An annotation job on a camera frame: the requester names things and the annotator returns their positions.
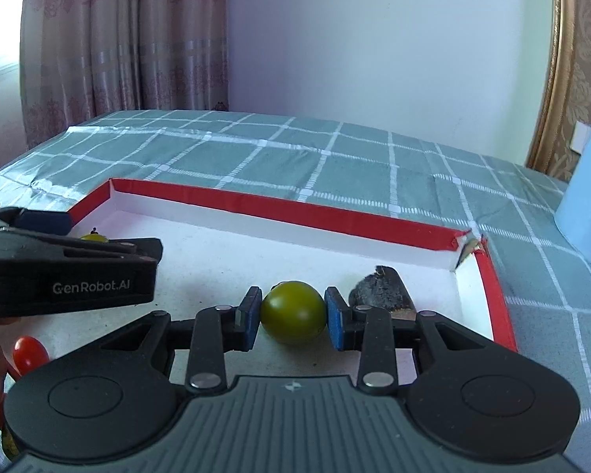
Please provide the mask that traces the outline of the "small green tomato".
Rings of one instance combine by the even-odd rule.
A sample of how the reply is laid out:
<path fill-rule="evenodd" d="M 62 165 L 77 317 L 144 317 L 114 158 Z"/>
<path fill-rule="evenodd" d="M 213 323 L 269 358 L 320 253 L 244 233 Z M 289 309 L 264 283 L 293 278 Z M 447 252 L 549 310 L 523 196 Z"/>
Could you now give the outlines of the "small green tomato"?
<path fill-rule="evenodd" d="M 81 239 L 96 242 L 108 242 L 108 237 L 100 234 L 95 227 L 93 227 L 89 233 L 81 236 Z"/>

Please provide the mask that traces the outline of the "red cherry tomato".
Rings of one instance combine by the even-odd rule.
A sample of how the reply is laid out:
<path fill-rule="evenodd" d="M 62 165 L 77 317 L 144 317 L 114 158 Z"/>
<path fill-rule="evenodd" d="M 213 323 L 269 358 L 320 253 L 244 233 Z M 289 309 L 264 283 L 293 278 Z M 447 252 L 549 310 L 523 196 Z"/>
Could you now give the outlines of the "red cherry tomato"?
<path fill-rule="evenodd" d="M 18 373 L 24 376 L 49 363 L 50 356 L 45 346 L 36 337 L 23 335 L 13 345 L 12 360 Z"/>

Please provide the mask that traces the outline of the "dark eggplant piece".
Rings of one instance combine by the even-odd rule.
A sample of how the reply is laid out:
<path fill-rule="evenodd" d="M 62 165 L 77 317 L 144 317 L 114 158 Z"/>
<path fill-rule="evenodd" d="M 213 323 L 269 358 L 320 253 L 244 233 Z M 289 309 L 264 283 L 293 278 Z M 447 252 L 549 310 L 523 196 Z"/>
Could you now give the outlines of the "dark eggplant piece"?
<path fill-rule="evenodd" d="M 378 265 L 372 274 L 358 281 L 349 294 L 349 304 L 379 307 L 396 319 L 414 320 L 417 314 L 405 283 L 390 266 Z"/>

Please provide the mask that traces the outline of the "green cucumber piece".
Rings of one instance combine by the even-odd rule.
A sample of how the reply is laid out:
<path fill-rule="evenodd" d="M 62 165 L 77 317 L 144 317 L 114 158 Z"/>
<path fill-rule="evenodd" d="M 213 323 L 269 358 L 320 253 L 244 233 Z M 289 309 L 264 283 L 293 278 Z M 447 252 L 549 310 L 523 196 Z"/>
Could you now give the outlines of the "green cucumber piece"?
<path fill-rule="evenodd" d="M 15 440 L 13 440 L 11 433 L 7 429 L 2 430 L 2 449 L 10 461 L 15 460 L 20 453 Z"/>

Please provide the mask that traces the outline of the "green checked tablecloth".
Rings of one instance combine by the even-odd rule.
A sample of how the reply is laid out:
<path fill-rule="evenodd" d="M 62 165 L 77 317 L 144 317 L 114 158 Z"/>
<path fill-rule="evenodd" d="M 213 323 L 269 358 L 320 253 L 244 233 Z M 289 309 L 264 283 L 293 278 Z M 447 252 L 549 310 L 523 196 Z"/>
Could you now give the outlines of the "green checked tablecloth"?
<path fill-rule="evenodd" d="M 520 351 L 579 393 L 568 454 L 591 472 L 591 265 L 555 225 L 563 182 L 355 124 L 133 110 L 72 125 L 0 167 L 0 202 L 65 209 L 112 177 L 256 193 L 485 236 Z"/>

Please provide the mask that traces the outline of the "red shallow cardboard box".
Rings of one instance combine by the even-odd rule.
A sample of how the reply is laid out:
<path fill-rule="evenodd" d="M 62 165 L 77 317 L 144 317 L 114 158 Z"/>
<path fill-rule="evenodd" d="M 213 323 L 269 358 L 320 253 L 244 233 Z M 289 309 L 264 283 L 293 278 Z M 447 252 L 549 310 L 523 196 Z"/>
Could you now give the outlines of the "red shallow cardboard box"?
<path fill-rule="evenodd" d="M 516 345 L 486 245 L 466 229 L 121 178 L 90 192 L 71 215 L 75 235 L 159 238 L 163 256 L 152 308 L 176 320 L 237 305 L 249 288 L 268 291 L 282 281 L 348 295 L 383 265 L 398 272 L 419 310 Z"/>

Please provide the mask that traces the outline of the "pink patterned curtain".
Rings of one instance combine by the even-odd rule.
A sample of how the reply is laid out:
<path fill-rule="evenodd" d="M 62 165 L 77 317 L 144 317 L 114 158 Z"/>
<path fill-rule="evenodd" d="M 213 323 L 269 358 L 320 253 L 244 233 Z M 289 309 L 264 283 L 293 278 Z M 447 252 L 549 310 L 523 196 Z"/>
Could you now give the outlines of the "pink patterned curtain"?
<path fill-rule="evenodd" d="M 30 147 L 113 111 L 225 110 L 226 0 L 23 0 L 20 89 Z"/>

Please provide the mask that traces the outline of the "gold padded headboard frame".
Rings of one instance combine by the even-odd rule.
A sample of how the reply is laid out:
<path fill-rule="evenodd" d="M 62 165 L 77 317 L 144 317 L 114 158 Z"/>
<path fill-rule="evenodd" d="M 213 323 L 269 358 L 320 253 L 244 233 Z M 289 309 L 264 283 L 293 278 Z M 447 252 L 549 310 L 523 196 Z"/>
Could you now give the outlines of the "gold padded headboard frame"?
<path fill-rule="evenodd" d="M 525 165 L 568 182 L 580 157 L 576 125 L 591 125 L 591 0 L 549 1 L 549 60 Z"/>

